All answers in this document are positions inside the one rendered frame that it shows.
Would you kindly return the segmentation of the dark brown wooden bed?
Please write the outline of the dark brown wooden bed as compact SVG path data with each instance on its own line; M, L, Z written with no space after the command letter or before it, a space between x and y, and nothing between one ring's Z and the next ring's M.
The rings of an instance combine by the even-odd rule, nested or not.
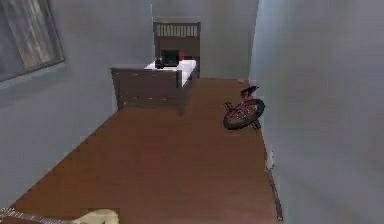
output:
M184 112L188 89L200 77L201 23L153 23L155 58L144 68L112 67L116 104L127 107L175 107ZM178 50L179 66L157 69L161 51Z

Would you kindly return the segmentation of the cream and white guitar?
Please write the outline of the cream and white guitar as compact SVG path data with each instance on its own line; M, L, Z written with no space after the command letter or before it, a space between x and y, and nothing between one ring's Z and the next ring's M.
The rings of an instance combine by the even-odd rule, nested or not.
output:
M14 208L0 209L0 222L5 218L14 218L38 224L120 224L119 214L112 209L96 209L79 217L58 218L17 211Z

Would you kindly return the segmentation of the pink and black unicycle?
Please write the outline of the pink and black unicycle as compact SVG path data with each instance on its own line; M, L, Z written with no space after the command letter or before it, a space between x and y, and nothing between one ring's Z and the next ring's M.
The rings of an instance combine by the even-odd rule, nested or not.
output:
M259 118L265 110L265 103L259 98L253 98L252 93L258 86L249 86L240 91L241 102L233 106L231 102L223 104L226 114L223 126L228 130L240 130L251 125L255 130L261 128Z

